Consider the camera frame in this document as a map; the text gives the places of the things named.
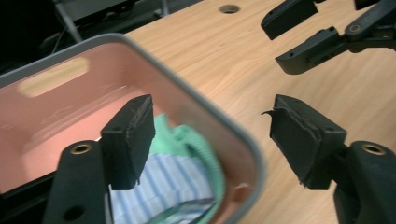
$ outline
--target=laundry basket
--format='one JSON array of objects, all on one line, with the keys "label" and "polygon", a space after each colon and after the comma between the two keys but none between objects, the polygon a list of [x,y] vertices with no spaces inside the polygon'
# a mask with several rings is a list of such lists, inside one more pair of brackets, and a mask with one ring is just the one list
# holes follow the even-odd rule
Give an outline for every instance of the laundry basket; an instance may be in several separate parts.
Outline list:
[{"label": "laundry basket", "polygon": [[100,130],[130,99],[187,124],[214,148],[226,193],[214,223],[235,223],[264,180],[255,143],[190,86],[123,35],[100,35],[0,77],[0,191],[56,170],[61,151]]}]

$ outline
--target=folded clothing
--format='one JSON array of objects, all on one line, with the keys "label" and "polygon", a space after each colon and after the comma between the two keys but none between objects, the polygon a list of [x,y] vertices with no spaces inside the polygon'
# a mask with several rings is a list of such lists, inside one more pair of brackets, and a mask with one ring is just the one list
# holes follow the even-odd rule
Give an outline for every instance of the folded clothing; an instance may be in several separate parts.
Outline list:
[{"label": "folded clothing", "polygon": [[154,120],[150,155],[132,190],[111,191],[114,220],[121,223],[207,223],[224,195],[219,161],[206,140],[187,125]]}]

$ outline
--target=wood grain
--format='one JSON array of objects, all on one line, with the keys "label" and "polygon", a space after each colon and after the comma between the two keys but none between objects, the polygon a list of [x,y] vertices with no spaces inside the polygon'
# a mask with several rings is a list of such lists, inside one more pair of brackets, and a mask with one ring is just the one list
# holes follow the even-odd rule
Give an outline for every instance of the wood grain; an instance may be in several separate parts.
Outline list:
[{"label": "wood grain", "polygon": [[[269,138],[276,94],[299,98],[348,131],[346,143],[367,140],[396,148],[396,58],[390,49],[350,52],[299,76],[288,76],[274,58],[320,29],[340,33],[363,11],[353,1],[332,0],[319,13],[274,41],[260,27],[279,0],[205,0],[129,33],[240,124],[262,147],[267,178],[262,196],[241,223],[337,223],[332,189],[300,186]],[[240,6],[234,14],[223,5]]]}]

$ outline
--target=wooden table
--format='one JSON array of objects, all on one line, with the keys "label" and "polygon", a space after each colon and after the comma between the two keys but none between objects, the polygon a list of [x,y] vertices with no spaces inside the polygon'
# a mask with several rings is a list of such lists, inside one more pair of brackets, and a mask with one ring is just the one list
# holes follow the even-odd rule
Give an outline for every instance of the wooden table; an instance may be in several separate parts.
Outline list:
[{"label": "wooden table", "polygon": [[[353,1],[332,0],[319,13],[274,41],[262,18],[281,0],[204,0],[129,34],[221,111],[240,124],[262,148],[267,164],[262,196],[241,223],[337,223],[332,189],[299,185],[269,138],[276,94],[301,99],[348,131],[346,143],[367,140],[396,148],[396,54],[390,49],[350,52],[300,76],[288,76],[275,56],[319,29],[340,33],[363,11]],[[234,14],[219,12],[237,5]]]}]

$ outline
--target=green cloth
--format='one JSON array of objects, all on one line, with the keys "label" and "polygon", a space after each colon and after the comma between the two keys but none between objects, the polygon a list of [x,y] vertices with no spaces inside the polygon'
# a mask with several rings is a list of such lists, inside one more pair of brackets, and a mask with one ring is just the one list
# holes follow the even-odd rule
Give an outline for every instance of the green cloth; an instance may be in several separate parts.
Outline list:
[{"label": "green cloth", "polygon": [[[165,114],[157,116],[154,125],[156,135],[151,143],[150,154],[196,157],[204,165],[216,203],[194,223],[209,222],[218,211],[225,192],[225,180],[215,152],[209,143],[188,125],[170,127]],[[152,219],[150,223],[160,223],[160,220],[171,216],[176,210],[176,208],[169,209]]]}]

